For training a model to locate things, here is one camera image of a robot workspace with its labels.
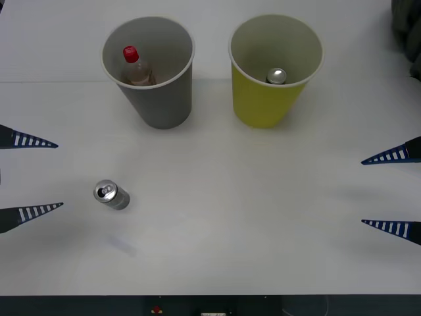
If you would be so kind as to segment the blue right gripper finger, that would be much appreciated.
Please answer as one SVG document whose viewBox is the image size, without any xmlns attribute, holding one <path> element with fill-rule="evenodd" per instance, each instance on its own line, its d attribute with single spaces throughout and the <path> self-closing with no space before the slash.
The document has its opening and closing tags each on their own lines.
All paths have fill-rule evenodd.
<svg viewBox="0 0 421 316">
<path fill-rule="evenodd" d="M 362 165 L 393 163 L 420 163 L 420 139 L 417 137 L 402 145 L 380 152 L 361 162 Z"/>
<path fill-rule="evenodd" d="M 421 245 L 421 222 L 420 221 L 377 221 L 362 219 L 362 223 L 388 234 Z"/>
</svg>

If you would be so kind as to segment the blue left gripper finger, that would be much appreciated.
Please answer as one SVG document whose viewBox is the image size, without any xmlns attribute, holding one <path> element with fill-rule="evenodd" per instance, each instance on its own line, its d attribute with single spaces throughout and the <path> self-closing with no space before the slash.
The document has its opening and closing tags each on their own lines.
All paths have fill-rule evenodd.
<svg viewBox="0 0 421 316">
<path fill-rule="evenodd" d="M 1 125 L 1 149 L 18 148 L 58 148 L 58 145 L 49 140 L 19 132 L 7 126 Z"/>
<path fill-rule="evenodd" d="M 24 207 L 10 207 L 0 211 L 0 233 L 4 234 L 16 227 L 46 215 L 64 203 L 52 203 L 45 205 L 30 205 Z"/>
</svg>

